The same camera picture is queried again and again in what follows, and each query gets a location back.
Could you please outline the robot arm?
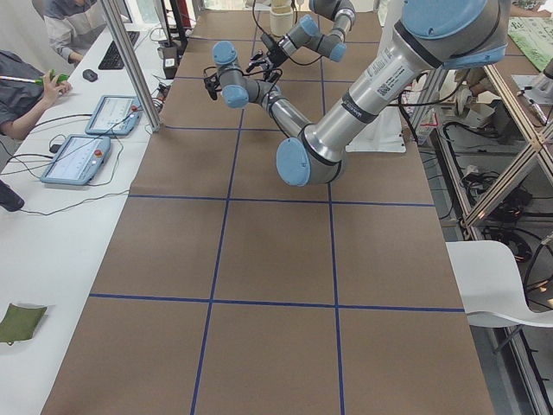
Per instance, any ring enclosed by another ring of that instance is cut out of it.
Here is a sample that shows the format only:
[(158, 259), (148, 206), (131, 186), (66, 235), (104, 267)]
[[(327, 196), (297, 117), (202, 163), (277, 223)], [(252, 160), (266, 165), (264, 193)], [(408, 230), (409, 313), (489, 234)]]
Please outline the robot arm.
[(266, 50), (256, 52), (250, 59), (246, 72), (259, 68), (267, 81), (284, 62), (293, 59), (301, 48), (307, 48), (318, 56), (339, 62), (346, 52), (346, 35), (356, 20), (353, 4), (342, 1), (311, 1), (309, 9), (333, 23), (324, 34), (311, 15), (298, 17), (294, 1), (270, 2), (270, 31), (263, 31), (261, 41)]
[(328, 183), (342, 173), (346, 147), (425, 70), (482, 67), (500, 61), (507, 46), (507, 1), (405, 1), (391, 41), (316, 124), (270, 81), (253, 80), (229, 41), (212, 49), (227, 106), (262, 106), (286, 133), (276, 168), (291, 186)]

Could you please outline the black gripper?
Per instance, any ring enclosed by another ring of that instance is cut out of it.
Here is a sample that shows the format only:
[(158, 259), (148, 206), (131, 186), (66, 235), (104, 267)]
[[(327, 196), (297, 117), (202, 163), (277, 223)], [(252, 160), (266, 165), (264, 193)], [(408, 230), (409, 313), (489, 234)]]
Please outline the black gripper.
[(246, 68), (247, 73), (251, 73), (258, 68), (263, 72), (263, 81), (276, 84), (283, 75), (280, 67), (270, 67), (270, 65), (282, 65), (288, 58), (284, 49), (284, 40), (277, 41), (269, 34), (262, 34), (261, 41), (267, 47), (267, 53), (258, 50), (251, 58)]

